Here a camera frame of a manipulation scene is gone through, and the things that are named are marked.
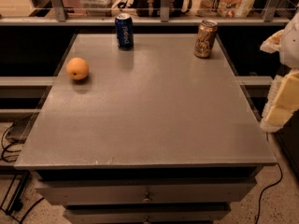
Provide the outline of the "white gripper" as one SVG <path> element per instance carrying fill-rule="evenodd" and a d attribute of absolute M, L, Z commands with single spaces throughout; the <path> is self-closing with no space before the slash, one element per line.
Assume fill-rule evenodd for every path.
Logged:
<path fill-rule="evenodd" d="M 279 51 L 282 64 L 299 69 L 299 13 L 294 15 L 284 30 L 269 36 L 261 44 L 260 50 L 267 53 Z M 275 133 L 298 110 L 299 71 L 291 71 L 284 77 L 276 75 L 267 96 L 260 127 L 267 133 Z"/>

